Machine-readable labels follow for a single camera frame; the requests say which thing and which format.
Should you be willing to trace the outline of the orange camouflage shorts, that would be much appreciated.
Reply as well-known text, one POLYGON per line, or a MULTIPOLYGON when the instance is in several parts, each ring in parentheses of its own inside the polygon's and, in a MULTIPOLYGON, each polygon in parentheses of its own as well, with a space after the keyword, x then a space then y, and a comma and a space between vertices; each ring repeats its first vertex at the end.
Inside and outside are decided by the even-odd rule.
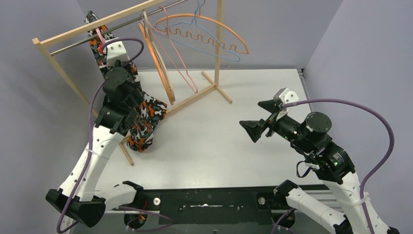
MULTIPOLYGON (((99 17, 93 11, 89 10, 84 22, 88 24, 97 21, 98 19, 99 17)), ((107 27, 105 25, 99 27, 100 33, 106 30, 107 27)), ((103 34, 101 36, 105 41, 115 38, 112 33, 103 34)), ((101 38, 97 37, 89 41, 89 45, 96 63, 104 76, 109 71, 109 68, 106 66, 106 51, 101 52, 101 45, 103 45, 103 42, 101 41, 101 38)), ((126 70, 131 72, 133 76, 132 82, 135 83, 139 89, 137 93, 143 97, 143 100, 138 104, 139 110, 137 110, 137 120, 130 130, 131 137, 127 140, 127 145, 131 150, 142 153, 152 145, 154 130, 166 117, 167 104, 142 90, 138 70, 133 62, 130 62, 130 64, 126 66, 126 70)))

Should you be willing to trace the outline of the pink plastic hanger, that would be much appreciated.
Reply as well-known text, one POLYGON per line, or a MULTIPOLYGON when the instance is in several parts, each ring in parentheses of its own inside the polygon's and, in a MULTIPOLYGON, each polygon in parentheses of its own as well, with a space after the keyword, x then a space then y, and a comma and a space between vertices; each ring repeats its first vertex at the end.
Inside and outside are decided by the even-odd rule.
POLYGON ((106 39, 103 37, 103 35, 102 35, 102 33, 101 33, 101 31, 100 31, 99 28, 96 28, 95 31, 96 31, 97 37, 98 37, 99 40, 100 40, 100 44, 103 45, 103 44, 106 42, 106 39))

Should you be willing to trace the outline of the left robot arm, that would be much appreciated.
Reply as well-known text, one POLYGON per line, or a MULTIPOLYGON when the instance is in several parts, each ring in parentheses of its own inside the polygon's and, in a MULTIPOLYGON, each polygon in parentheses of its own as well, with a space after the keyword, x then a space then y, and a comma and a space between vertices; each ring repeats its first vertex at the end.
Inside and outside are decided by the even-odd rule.
POLYGON ((57 189, 50 189, 45 198, 61 214, 57 225, 59 234, 78 223, 93 227, 109 210, 126 204, 138 208, 144 202, 143 188, 130 181, 96 190, 114 150, 132 129, 138 104, 143 100, 131 72, 118 59, 99 88, 104 91, 107 102, 96 120, 88 120, 88 143, 64 182, 57 189))

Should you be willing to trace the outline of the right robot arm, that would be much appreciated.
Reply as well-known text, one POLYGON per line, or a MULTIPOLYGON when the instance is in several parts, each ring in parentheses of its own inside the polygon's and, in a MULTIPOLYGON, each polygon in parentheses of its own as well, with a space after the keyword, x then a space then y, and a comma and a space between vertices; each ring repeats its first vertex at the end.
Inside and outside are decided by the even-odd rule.
POLYGON ((253 142, 261 135, 273 134, 286 139, 292 149, 304 157, 309 172, 333 193, 342 211, 338 212, 316 200, 301 187, 286 180, 274 189, 274 202, 280 208, 300 211, 320 224, 331 234, 395 234, 374 210, 364 191, 365 180, 359 180, 355 166, 347 152, 329 136, 330 118, 321 112, 311 112, 303 122, 297 122, 282 111, 298 106, 299 102, 260 101, 270 116, 260 120, 241 120, 253 142))

